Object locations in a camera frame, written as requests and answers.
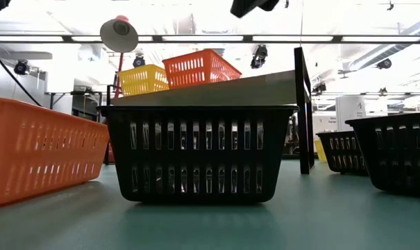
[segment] orange plastic basket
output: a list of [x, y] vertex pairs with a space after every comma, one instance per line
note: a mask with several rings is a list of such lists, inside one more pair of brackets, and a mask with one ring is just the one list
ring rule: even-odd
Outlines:
[[155, 65], [145, 65], [119, 72], [124, 96], [168, 90], [165, 70]]
[[99, 176], [106, 125], [0, 98], [0, 205]]
[[163, 60], [170, 89], [238, 79], [242, 75], [212, 49]]

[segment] black wire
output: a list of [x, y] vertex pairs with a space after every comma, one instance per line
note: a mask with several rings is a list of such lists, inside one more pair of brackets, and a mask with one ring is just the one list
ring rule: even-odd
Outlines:
[[37, 105], [37, 106], [42, 106], [37, 100], [34, 99], [34, 97], [31, 96], [31, 94], [29, 94], [28, 90], [26, 90], [23, 85], [17, 80], [17, 78], [15, 78], [15, 76], [10, 72], [10, 70], [8, 69], [8, 67], [4, 64], [4, 62], [0, 59], [0, 65], [4, 68], [4, 70], [6, 70], [6, 72], [9, 74], [9, 76], [16, 82], [16, 84], [18, 84], [18, 86], [23, 90], [23, 92], [29, 97], [31, 98], [31, 100]]

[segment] yellow plastic basket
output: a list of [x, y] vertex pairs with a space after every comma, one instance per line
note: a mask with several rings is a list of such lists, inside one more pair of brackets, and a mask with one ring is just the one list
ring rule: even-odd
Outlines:
[[316, 146], [316, 152], [318, 153], [319, 160], [323, 163], [326, 163], [327, 157], [326, 157], [326, 153], [324, 152], [324, 148], [322, 147], [321, 140], [315, 140], [314, 145]]
[[155, 65], [119, 72], [119, 80], [125, 97], [169, 89], [165, 70]]

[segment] table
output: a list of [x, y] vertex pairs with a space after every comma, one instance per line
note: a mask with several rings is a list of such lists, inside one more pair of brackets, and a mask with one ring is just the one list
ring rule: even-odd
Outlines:
[[262, 205], [142, 205], [103, 166], [95, 181], [0, 208], [0, 249], [420, 249], [420, 199], [285, 160]]

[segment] black plastic basket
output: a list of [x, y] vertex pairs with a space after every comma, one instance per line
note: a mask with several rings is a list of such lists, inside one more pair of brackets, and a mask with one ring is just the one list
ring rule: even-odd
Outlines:
[[355, 130], [375, 187], [420, 196], [420, 113], [346, 123]]
[[99, 107], [130, 201], [244, 203], [276, 189], [295, 106]]
[[368, 176], [355, 132], [343, 131], [317, 135], [321, 139], [331, 171]]

